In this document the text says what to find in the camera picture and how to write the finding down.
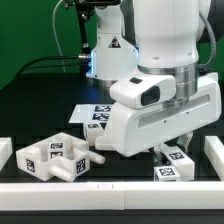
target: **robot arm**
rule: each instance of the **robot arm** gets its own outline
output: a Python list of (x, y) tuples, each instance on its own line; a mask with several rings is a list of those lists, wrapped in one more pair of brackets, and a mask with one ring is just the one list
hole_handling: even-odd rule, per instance
[[(138, 69), (111, 87), (117, 102), (104, 136), (96, 139), (96, 148), (110, 145), (132, 156), (219, 118), (217, 73), (198, 78), (199, 3), (135, 1)], [(145, 93), (150, 99), (146, 104), (141, 100)]]

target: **black surface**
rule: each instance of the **black surface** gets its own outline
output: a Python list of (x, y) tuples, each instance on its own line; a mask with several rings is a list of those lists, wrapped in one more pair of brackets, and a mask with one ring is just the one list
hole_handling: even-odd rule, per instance
[[(44, 183), (17, 169), (15, 151), (59, 132), (83, 138), (82, 125), (68, 121), (76, 104), (112, 103), (107, 88), (87, 84), (76, 74), (28, 74), (12, 81), (0, 91), (0, 136), (12, 137), (14, 153), (0, 172), (0, 183)], [(204, 136), (224, 135), (220, 120), (194, 132), (189, 156), (196, 163), (196, 180), (217, 180), (203, 152)], [(91, 170), (76, 179), (83, 181), (152, 180), (151, 154), (125, 158), (116, 152), (102, 152), (104, 165), (91, 164)], [(48, 182), (62, 182), (52, 178)], [(222, 210), (210, 211), (68, 211), (0, 212), (0, 223), (223, 223)]]

